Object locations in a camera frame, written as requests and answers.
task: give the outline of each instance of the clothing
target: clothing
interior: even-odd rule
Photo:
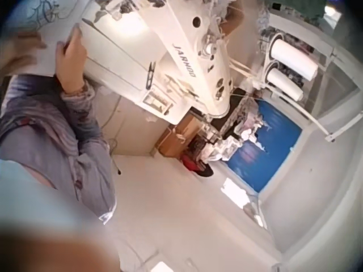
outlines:
[[[95,96],[66,95],[55,78],[12,78],[0,119],[0,159],[18,162],[76,198],[104,223],[116,207],[111,158],[92,112]]]
[[[76,201],[41,185],[20,164],[0,160],[1,232],[74,235],[85,231],[85,219],[95,223]]]

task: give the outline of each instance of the hand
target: hand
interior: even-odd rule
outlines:
[[[69,45],[59,42],[56,51],[56,75],[66,94],[74,94],[85,85],[83,70],[87,50],[82,45],[82,32],[79,26],[73,29]]]
[[[35,64],[36,58],[29,55],[33,49],[44,49],[38,32],[19,32],[0,41],[0,76],[13,73],[19,68]]]

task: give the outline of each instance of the sleeve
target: sleeve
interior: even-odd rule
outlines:
[[[83,177],[79,191],[81,201],[105,224],[116,208],[111,157],[106,143],[96,138],[83,142],[76,163]]]
[[[69,110],[71,126],[80,142],[103,137],[92,106],[95,91],[88,82],[85,82],[81,92],[72,95],[63,92],[61,97]]]
[[[68,107],[71,125],[79,140],[76,165],[78,175],[83,177],[79,191],[81,201],[106,223],[116,208],[116,196],[109,148],[92,109],[95,91],[86,83],[80,93],[62,93],[61,97]]]

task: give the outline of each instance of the window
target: window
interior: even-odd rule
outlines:
[[[221,191],[228,196],[230,200],[232,200],[240,209],[246,213],[248,217],[250,217],[255,223],[259,226],[266,228],[263,222],[263,218],[261,217],[258,204],[251,203],[250,198],[247,192],[241,189],[236,183],[234,183],[231,179],[227,178]]]
[[[246,191],[238,187],[238,185],[229,178],[226,179],[221,191],[241,209],[250,202]]]
[[[164,262],[159,262],[151,272],[174,272],[170,267],[168,267]]]

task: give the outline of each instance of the red object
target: red object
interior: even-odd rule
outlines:
[[[200,171],[198,165],[187,155],[183,154],[180,159],[189,171]]]

